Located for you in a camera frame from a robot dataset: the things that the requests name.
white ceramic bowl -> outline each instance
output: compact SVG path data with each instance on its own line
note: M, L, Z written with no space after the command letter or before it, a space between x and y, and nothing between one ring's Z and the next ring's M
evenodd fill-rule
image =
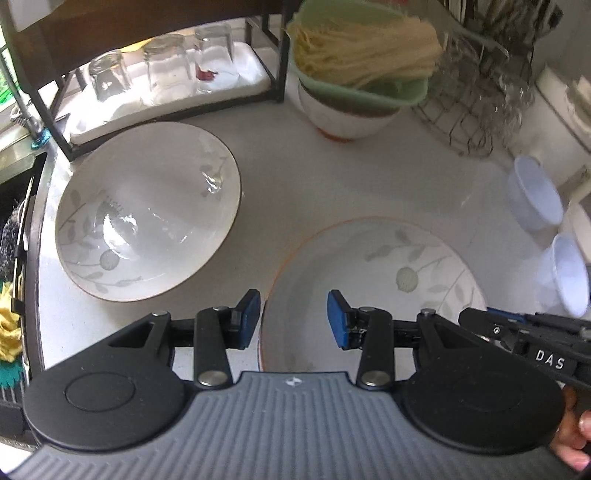
M339 289L351 306L370 305L414 320L432 308L456 322L486 309L472 273L442 240L409 223L370 217L339 223L304 243L275 280L261 320L261 367L270 372L341 372L355 379L360 350L341 350L326 316ZM414 373L410 349L397 349L396 376Z
M220 247L240 201L238 168L211 133L176 123L127 130L70 179L56 217L72 281L104 300L163 293Z
M591 219L580 203L569 203L560 231L569 233L575 239L585 263L591 264Z
M298 88L304 112L314 126L331 140L348 141L368 137L388 125L396 115L362 116L341 112L312 97L301 83Z

glass cup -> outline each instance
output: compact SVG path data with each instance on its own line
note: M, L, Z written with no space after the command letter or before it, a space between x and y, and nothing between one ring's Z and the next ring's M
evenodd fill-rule
M88 74L98 100L96 119L101 123L141 108L120 50L109 51L93 59L88 64Z
M201 91L234 87L240 75L234 65L232 29L227 23L195 29L195 77Z
M534 94L525 80L511 73L501 73L499 87L505 92L507 103L519 108L528 108L534 103Z
M108 51L91 60L88 74L99 102L131 90L131 81L120 50Z
M142 47L148 69L151 102L155 105L186 98L194 93L184 37L166 34Z
M453 103L469 91L479 75L478 54L472 45L462 37L450 36L437 71L429 80L430 93Z
M480 113L481 125L507 145L521 128L521 110L502 98L487 98Z

white countertop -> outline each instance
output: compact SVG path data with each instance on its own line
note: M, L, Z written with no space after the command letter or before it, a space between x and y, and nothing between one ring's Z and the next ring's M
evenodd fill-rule
M136 303L110 303L84 293L57 258L56 210L72 171L60 155L41 234L40 334L45 367L156 310L173 318L234 305L248 288L265 299L281 265L306 239L334 223L361 216L412 222L447 242L466 261L490 306L533 313L535 272L554 232L533 237L512 217L505 196L508 154L488 161L461 158L442 146L411 111L378 135L339 144L325 139L286 100L258 103L186 121L217 135L233 152L243 198L236 222L213 258L165 294ZM256 341L231 352L234 376L257 369ZM190 378L190 349L174 369Z

faucet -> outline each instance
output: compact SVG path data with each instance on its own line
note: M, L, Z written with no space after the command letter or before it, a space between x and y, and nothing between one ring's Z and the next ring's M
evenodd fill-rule
M31 145L33 150L41 148L51 138L51 134L49 133L49 130L43 127L42 123L29 112L25 102L22 99L21 93L18 91L18 88L12 79L12 75L8 70L6 60L2 54L0 54L0 70L2 70L2 74L6 79L8 87L10 88L10 91L14 95L14 99L17 102L17 105L12 109L10 114L11 122L18 123L28 130L31 138L33 139L33 144Z

metal screw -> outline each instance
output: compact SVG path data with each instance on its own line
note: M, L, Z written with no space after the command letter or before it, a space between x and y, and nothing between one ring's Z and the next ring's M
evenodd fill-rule
M371 370L361 376L361 381L368 387L383 387L390 383L390 375L381 370Z
M591 329L588 329L587 327L581 327L579 335L585 342L588 342L591 340Z
M206 387L219 387L228 381L228 376L219 370L207 370L199 375L197 380Z

